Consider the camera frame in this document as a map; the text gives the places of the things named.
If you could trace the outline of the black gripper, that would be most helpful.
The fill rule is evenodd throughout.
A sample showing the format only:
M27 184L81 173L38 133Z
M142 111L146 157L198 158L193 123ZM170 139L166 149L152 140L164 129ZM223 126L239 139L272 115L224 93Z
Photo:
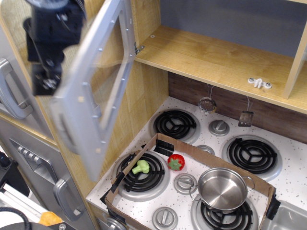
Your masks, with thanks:
M24 20L33 96L53 95L61 82L64 50L79 43L84 4L31 4Z

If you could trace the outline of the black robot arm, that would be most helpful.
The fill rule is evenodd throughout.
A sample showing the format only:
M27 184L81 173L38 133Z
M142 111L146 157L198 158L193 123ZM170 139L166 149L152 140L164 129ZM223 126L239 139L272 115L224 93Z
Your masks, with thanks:
M83 0L30 0L23 22L34 96L53 95L61 82L64 50L80 42L86 9Z

